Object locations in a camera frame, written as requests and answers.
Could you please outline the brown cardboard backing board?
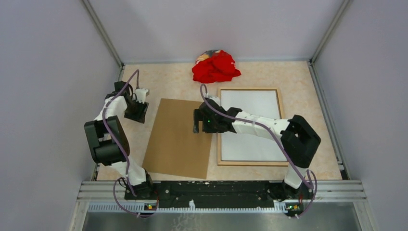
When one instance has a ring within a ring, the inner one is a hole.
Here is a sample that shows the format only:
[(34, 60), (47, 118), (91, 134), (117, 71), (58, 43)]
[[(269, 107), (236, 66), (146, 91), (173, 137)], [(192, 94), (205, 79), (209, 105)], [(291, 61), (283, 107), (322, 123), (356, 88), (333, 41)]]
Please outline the brown cardboard backing board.
[(149, 173), (206, 178), (212, 135), (193, 132), (193, 111), (200, 105), (197, 101), (160, 100), (144, 169)]

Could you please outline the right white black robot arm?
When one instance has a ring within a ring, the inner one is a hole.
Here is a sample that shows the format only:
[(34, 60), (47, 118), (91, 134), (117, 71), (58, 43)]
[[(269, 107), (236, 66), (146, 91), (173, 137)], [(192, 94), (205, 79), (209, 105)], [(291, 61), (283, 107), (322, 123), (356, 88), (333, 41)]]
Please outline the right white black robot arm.
[(302, 193), (315, 194), (317, 178), (309, 169), (321, 138), (300, 115), (291, 119), (271, 119), (247, 113), (240, 108), (225, 110), (214, 100), (205, 98), (193, 111), (193, 132), (249, 134), (274, 141), (288, 168), (280, 186), (270, 189), (279, 201), (300, 198)]

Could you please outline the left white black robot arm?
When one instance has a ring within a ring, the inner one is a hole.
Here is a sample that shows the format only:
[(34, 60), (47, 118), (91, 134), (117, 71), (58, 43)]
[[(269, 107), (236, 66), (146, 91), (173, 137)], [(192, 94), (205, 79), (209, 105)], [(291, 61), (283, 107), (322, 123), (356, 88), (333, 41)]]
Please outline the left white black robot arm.
[(149, 173), (130, 156), (130, 145), (120, 123), (122, 118), (144, 123), (149, 90), (133, 89), (124, 81), (115, 83), (107, 94), (100, 113), (84, 125), (93, 161), (116, 170), (134, 196), (152, 197), (154, 186)]

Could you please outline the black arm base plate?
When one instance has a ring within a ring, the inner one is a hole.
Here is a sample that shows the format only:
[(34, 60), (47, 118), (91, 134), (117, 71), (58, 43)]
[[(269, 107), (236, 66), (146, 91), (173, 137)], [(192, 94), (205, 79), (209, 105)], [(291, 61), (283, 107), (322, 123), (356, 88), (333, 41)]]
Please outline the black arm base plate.
[(159, 208), (268, 208), (285, 200), (305, 200), (312, 192), (304, 184), (293, 189), (283, 181), (156, 181), (153, 192), (134, 196), (126, 188), (126, 200), (153, 200)]

